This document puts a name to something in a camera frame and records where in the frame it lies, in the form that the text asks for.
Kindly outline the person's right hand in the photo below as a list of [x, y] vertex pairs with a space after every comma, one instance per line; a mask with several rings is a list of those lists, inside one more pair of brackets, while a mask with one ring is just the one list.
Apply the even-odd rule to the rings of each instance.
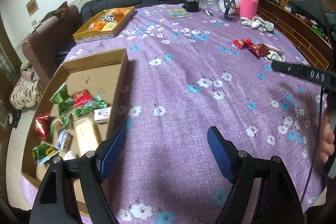
[[329, 114], [324, 112], [319, 141], [319, 155], [323, 163], [326, 163], [335, 151], [335, 133], [331, 129], [329, 120]]

